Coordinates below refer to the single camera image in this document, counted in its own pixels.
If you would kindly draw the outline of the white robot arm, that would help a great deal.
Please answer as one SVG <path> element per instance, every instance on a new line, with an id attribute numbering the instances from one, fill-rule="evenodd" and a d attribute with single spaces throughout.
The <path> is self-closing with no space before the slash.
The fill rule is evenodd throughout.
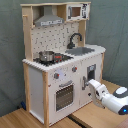
<path id="1" fill-rule="evenodd" d="M 104 84 L 91 79 L 89 81 L 90 96 L 93 103 L 101 108 L 107 107 L 118 115 L 128 114 L 128 88 L 119 87 L 110 93 Z"/>

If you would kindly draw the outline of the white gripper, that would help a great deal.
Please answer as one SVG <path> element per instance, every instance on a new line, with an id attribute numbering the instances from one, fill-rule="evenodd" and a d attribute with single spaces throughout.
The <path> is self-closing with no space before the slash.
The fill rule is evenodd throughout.
<path id="1" fill-rule="evenodd" d="M 93 103 L 101 108 L 104 108 L 102 105 L 101 101 L 102 98 L 105 94 L 108 94 L 108 90 L 104 84 L 99 83 L 98 81 L 91 79 L 88 82 L 89 88 L 90 88 L 90 93 L 91 93 L 91 98 Z"/>

